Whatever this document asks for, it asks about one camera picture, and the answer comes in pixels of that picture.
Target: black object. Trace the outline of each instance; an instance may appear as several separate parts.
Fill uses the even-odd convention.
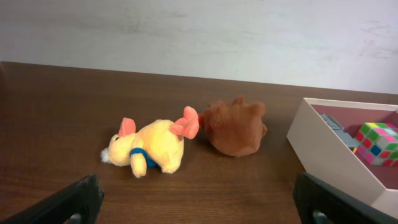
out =
[[[0,222],[2,224],[93,224],[104,199],[98,179],[88,175],[43,201]]]
[[[293,198],[303,224],[398,223],[397,219],[306,172],[298,175]]]

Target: puzzle cube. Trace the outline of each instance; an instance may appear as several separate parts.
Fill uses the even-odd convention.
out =
[[[357,152],[372,165],[398,166],[398,129],[393,124],[364,123],[355,136]]]

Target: wall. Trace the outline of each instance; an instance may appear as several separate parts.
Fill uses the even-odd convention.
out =
[[[398,94],[396,0],[2,0],[1,59]]]

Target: yellow plush toy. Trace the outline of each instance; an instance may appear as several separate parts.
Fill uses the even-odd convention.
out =
[[[132,119],[123,118],[118,134],[101,152],[103,162],[131,166],[140,178],[148,168],[159,165],[162,172],[172,174],[179,167],[184,150],[183,137],[193,139],[199,130],[198,114],[192,107],[184,109],[176,122],[158,119],[136,133]]]

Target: gray object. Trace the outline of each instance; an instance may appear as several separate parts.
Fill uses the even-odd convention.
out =
[[[348,133],[343,131],[342,125],[332,116],[327,116],[325,113],[321,115],[322,119],[334,130],[337,136],[346,144],[352,151],[359,146],[359,142],[353,139]]]

